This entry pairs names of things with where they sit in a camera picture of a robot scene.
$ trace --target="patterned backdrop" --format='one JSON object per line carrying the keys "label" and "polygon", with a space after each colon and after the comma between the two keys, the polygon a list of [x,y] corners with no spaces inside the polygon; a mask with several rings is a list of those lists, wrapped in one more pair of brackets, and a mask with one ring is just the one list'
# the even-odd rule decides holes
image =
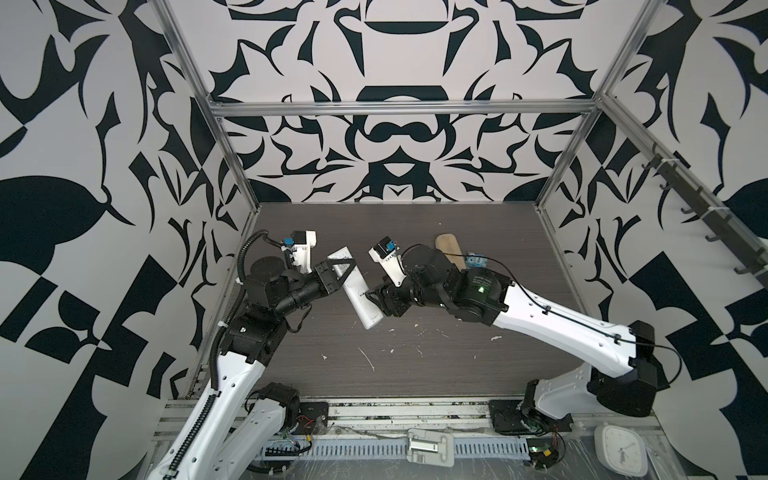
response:
{"label": "patterned backdrop", "polygon": [[[171,0],[215,101],[591,98],[642,0]],[[538,196],[577,114],[230,118],[261,201]]]}
{"label": "patterned backdrop", "polygon": [[642,5],[641,0],[171,3],[218,101],[323,101],[334,95],[353,101],[419,93],[422,99],[460,99],[473,85],[492,98],[589,97]]}
{"label": "patterned backdrop", "polygon": [[[661,142],[768,238],[768,5],[670,0],[616,89]],[[605,116],[546,206],[593,315],[644,320],[684,358],[654,411],[696,473],[768,475],[768,292]],[[658,356],[667,376],[676,358]]]}
{"label": "patterned backdrop", "polygon": [[0,45],[3,478],[135,478],[248,207],[144,1],[3,2]]}
{"label": "patterned backdrop", "polygon": [[578,114],[228,118],[261,201],[535,200]]}

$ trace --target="white clock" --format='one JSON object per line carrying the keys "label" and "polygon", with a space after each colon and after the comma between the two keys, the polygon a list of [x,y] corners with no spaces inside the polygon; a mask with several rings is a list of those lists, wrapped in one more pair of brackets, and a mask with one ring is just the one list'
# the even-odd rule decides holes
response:
{"label": "white clock", "polygon": [[615,425],[601,425],[594,430],[598,460],[606,468],[628,477],[648,473],[645,442],[636,432]]}

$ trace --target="blue toy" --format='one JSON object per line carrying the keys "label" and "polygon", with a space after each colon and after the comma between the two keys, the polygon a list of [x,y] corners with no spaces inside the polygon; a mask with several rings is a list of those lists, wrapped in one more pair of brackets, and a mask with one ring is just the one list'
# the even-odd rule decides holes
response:
{"label": "blue toy", "polygon": [[474,266],[486,266],[488,265],[488,259],[485,258],[482,255],[478,255],[477,253],[473,252],[467,252],[467,257],[465,258],[465,263],[467,264],[467,268],[472,268]]}

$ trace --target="table surface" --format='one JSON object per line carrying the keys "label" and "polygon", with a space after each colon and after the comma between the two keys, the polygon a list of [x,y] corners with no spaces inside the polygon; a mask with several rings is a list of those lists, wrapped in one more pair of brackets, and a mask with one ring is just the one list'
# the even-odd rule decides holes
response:
{"label": "table surface", "polygon": [[[405,248],[434,246],[439,234],[453,233],[465,253],[500,260],[527,288],[577,309],[530,204],[263,204],[256,229],[267,229],[276,240],[293,230],[315,230],[313,263],[348,246],[371,288],[384,270],[368,249],[383,237]],[[257,241],[246,271],[267,255],[280,253]],[[296,325],[301,315],[288,320]],[[530,336],[464,323],[440,309],[412,306],[403,317],[365,330],[347,296],[337,292],[313,303],[298,334],[286,334],[258,386],[281,382],[301,396],[325,397],[516,395],[529,380],[558,376],[580,363]]]}

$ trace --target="perforated metal strip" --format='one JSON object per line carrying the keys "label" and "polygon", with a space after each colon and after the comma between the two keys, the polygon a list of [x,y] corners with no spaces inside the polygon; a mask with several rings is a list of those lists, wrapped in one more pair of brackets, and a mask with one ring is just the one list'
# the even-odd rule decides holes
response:
{"label": "perforated metal strip", "polygon": [[[265,448],[285,447],[288,442],[273,441]],[[529,460],[525,439],[455,439],[456,458],[508,458]],[[313,447],[302,454],[305,460],[398,460],[406,457],[405,439],[316,439]],[[293,456],[270,456],[266,460],[293,460]]]}

